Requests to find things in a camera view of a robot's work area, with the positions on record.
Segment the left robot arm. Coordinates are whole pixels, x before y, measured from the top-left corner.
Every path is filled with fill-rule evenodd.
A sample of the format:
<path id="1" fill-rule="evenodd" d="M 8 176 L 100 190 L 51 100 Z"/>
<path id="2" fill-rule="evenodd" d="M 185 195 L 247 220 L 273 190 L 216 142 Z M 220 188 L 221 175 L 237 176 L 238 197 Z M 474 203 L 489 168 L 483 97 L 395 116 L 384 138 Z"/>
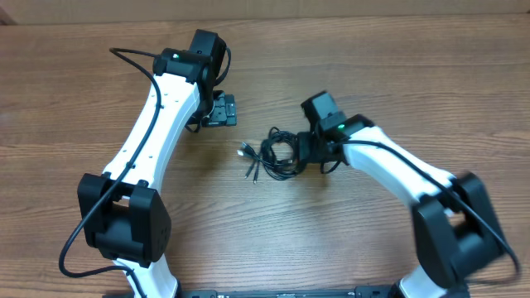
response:
<path id="1" fill-rule="evenodd" d="M 153 55 L 147 101 L 126 142 L 101 175 L 85 174 L 78 189 L 87 244 L 126 276 L 131 297 L 177 297 L 165 251 L 171 217 L 161 199 L 163 177 L 183 130 L 237 123 L 234 96 L 216 87 L 226 77 L 231 51 L 212 31 L 196 30 L 186 50 Z"/>

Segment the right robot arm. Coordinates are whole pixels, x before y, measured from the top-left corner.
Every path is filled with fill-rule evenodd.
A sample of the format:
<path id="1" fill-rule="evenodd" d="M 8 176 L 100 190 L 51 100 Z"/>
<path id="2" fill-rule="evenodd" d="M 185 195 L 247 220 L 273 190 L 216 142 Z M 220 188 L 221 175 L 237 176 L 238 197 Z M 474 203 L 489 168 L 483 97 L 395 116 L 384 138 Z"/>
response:
<path id="1" fill-rule="evenodd" d="M 406 151 L 361 114 L 347 117 L 322 91 L 301 104 L 309 132 L 297 160 L 344 163 L 371 176 L 408 207 L 418 267 L 391 286 L 357 287 L 359 297 L 467 297 L 470 276 L 503 255 L 521 265 L 504 237 L 488 191 L 475 174 L 453 175 Z"/>

